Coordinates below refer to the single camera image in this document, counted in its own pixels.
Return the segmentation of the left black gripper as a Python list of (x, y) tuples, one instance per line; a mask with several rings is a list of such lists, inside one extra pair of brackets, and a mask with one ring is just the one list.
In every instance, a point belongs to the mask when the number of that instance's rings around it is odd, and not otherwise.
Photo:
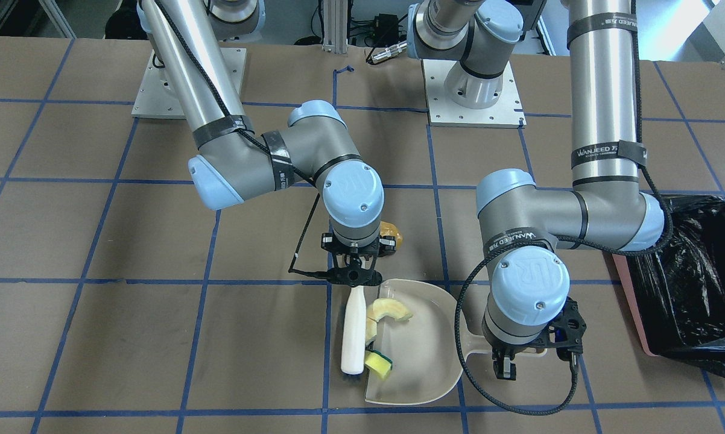
[(560, 360), (577, 365), (578, 357), (583, 354), (586, 328), (586, 322), (578, 311), (578, 303), (572, 297), (567, 297), (561, 312), (545, 324), (538, 335), (522, 344), (514, 343), (514, 336), (498, 327), (489, 313), (485, 313), (483, 318), (484, 337), (493, 348), (494, 374), (496, 379), (504, 381), (516, 380), (515, 357), (526, 351), (553, 348)]

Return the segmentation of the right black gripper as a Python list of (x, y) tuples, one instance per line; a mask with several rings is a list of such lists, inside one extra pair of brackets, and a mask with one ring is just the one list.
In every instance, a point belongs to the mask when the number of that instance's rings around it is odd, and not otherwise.
[(322, 249), (332, 253), (333, 267), (321, 272), (320, 278), (332, 284), (354, 286), (379, 286), (384, 278), (375, 270), (379, 256), (390, 256), (396, 252), (396, 236), (380, 236), (364, 247), (351, 247), (338, 240), (335, 234), (322, 235)]

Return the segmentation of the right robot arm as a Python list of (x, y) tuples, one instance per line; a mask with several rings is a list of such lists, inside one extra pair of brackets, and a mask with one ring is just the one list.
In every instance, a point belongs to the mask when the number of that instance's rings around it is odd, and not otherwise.
[(396, 251), (380, 233), (384, 184), (359, 155), (337, 110), (308, 101), (291, 112), (287, 127), (255, 136), (211, 24), (200, 1), (140, 1), (140, 19), (178, 97), (197, 156), (187, 167), (206, 206), (221, 210), (305, 180), (317, 190), (332, 233), (326, 271), (302, 275), (347, 286), (378, 286), (381, 255)]

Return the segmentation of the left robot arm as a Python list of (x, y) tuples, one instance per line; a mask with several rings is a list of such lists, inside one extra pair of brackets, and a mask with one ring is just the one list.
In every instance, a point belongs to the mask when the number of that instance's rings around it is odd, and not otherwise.
[(513, 380), (515, 355), (558, 348), (572, 371), (583, 326), (569, 327), (577, 307), (558, 249), (651, 253), (671, 233), (659, 192), (648, 178), (641, 133), (638, 25), (633, 1), (564, 1), (571, 60), (571, 190), (542, 190), (520, 169), (485, 176), (476, 187), (490, 281), (481, 320), (495, 376)]

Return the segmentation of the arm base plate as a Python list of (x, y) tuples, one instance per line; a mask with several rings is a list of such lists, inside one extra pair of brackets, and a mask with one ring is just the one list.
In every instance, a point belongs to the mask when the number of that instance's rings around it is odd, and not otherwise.
[(459, 61), (423, 60), (429, 123), (442, 127), (525, 127), (525, 113), (508, 63), (501, 76), (473, 77)]
[[(221, 53), (230, 72), (231, 83), (236, 92), (241, 93), (244, 79), (247, 50), (244, 48), (223, 47)], [(139, 86), (139, 91), (131, 110), (134, 118), (153, 120), (185, 120), (186, 116), (173, 88), (166, 79), (166, 69), (153, 64), (153, 56), (148, 58), (147, 68)]]

